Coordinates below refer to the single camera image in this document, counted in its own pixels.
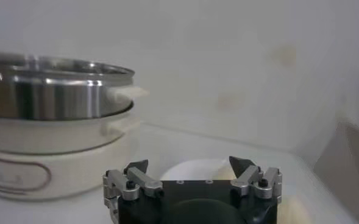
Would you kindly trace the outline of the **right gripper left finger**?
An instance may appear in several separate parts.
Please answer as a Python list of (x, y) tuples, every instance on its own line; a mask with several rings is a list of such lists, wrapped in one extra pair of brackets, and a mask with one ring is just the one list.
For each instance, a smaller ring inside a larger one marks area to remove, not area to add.
[(123, 171), (113, 169), (103, 174), (104, 205), (113, 223), (119, 223), (119, 199), (136, 202), (142, 195), (163, 197), (163, 183), (146, 175), (148, 164), (145, 159), (129, 163)]

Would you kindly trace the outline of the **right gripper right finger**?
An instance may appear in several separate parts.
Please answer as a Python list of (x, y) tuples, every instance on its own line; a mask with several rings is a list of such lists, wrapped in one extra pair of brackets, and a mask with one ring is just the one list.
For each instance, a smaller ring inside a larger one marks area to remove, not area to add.
[(241, 197), (253, 193), (261, 200), (282, 202), (282, 173), (279, 168), (269, 167), (264, 172), (250, 159), (229, 156), (230, 166), (236, 176), (230, 181), (231, 186)]

